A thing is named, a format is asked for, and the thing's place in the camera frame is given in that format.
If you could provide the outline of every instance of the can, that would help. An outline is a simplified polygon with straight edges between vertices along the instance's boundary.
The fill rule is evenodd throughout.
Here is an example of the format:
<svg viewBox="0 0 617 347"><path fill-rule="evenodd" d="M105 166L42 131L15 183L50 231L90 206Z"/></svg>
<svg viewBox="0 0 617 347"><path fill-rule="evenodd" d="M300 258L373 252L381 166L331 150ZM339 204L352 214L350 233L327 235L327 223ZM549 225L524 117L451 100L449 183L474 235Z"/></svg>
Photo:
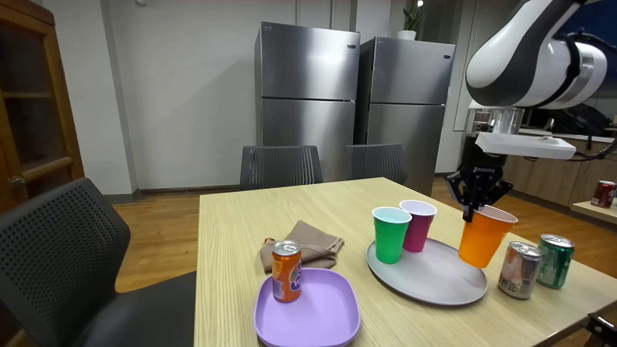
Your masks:
<svg viewBox="0 0 617 347"><path fill-rule="evenodd" d="M543 233L539 235L537 248L541 254L537 281L551 289L562 287L574 245L564 237Z"/></svg>
<svg viewBox="0 0 617 347"><path fill-rule="evenodd" d="M291 302L300 295L300 248L291 239L273 243L271 295L281 302Z"/></svg>
<svg viewBox="0 0 617 347"><path fill-rule="evenodd" d="M541 256L535 245L508 243L499 273L499 289L514 299L530 299L539 264Z"/></svg>
<svg viewBox="0 0 617 347"><path fill-rule="evenodd" d="M595 193L591 196L591 204L609 208L613 204L613 191L617 189L615 181L599 179L595 185Z"/></svg>

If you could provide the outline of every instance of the orange cup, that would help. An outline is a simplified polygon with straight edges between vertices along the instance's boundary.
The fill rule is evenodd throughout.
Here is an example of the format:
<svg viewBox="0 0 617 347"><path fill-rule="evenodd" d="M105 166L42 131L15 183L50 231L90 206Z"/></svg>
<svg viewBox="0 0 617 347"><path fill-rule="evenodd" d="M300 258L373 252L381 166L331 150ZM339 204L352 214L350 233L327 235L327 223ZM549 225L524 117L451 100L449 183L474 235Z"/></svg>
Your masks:
<svg viewBox="0 0 617 347"><path fill-rule="evenodd" d="M464 223L458 258L470 266L485 268L501 245L503 235L514 223L518 223L518 219L505 210L495 206L478 208L472 221Z"/></svg>

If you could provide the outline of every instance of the orange soda can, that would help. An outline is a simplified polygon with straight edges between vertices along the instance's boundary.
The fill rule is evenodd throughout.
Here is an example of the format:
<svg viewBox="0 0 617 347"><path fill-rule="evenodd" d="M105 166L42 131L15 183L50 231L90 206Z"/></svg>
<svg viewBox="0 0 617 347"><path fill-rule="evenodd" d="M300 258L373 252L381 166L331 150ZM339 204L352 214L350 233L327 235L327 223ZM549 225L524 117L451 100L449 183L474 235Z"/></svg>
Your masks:
<svg viewBox="0 0 617 347"><path fill-rule="evenodd" d="M291 239L273 243L271 293L281 302L291 302L300 295L300 248Z"/></svg>

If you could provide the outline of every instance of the purple cup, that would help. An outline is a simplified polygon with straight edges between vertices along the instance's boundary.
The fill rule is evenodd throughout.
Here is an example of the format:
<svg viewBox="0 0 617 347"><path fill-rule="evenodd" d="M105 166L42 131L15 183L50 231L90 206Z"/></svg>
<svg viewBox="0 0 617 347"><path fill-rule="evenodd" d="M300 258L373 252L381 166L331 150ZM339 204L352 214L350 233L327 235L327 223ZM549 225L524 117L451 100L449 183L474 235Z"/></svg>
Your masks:
<svg viewBox="0 0 617 347"><path fill-rule="evenodd" d="M402 248L408 252L422 252L431 218L437 214L437 208L424 200L400 200L399 206L410 214Z"/></svg>

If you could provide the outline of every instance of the green soda can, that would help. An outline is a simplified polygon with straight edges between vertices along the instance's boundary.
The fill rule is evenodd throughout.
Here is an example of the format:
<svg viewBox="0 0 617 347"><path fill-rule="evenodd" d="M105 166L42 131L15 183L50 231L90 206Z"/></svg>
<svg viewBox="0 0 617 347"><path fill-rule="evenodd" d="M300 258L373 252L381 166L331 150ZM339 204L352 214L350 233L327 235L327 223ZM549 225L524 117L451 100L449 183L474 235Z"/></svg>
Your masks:
<svg viewBox="0 0 617 347"><path fill-rule="evenodd" d="M541 254L537 281L545 287L561 289L570 268L574 245L564 237L543 233L537 248Z"/></svg>

